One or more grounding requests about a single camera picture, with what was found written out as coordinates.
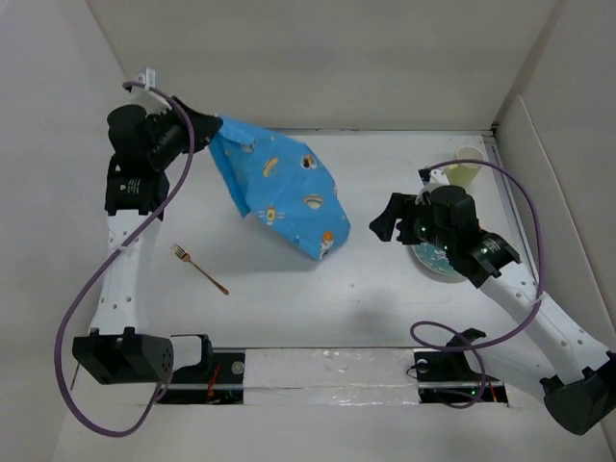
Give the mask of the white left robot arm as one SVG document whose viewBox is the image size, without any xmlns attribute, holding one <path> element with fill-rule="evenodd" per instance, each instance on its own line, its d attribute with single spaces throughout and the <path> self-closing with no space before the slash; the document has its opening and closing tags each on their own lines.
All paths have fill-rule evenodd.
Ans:
<svg viewBox="0 0 616 462">
<path fill-rule="evenodd" d="M 111 111 L 107 124 L 114 153 L 104 209 L 114 260 L 103 271 L 90 332 L 74 339 L 72 354 L 102 385 L 165 382 L 177 368 L 175 348 L 172 338 L 151 332 L 147 308 L 150 263 L 170 197 L 166 170 L 178 156 L 205 148 L 222 120 L 184 103 L 156 113 L 129 104 Z"/>
</svg>

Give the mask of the blue space-print cloth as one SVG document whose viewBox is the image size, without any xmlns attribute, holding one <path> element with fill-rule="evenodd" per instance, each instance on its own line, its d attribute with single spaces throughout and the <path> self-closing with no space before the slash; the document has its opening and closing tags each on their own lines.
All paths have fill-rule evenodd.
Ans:
<svg viewBox="0 0 616 462">
<path fill-rule="evenodd" d="M 347 242 L 336 182 L 306 143 L 226 117 L 209 150 L 242 217 L 254 215 L 315 261 Z"/>
</svg>

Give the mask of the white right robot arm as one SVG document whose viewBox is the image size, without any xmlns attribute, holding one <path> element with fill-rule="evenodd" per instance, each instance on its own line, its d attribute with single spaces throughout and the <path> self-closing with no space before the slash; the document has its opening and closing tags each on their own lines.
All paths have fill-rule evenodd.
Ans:
<svg viewBox="0 0 616 462">
<path fill-rule="evenodd" d="M 395 192 L 369 225 L 382 242 L 432 244 L 449 264 L 494 300 L 548 361 L 537 378 L 552 418 L 583 435 L 615 409 L 615 354 L 579 326 L 539 283 L 500 235 L 482 229 L 475 201 L 457 186 L 418 195 Z"/>
</svg>

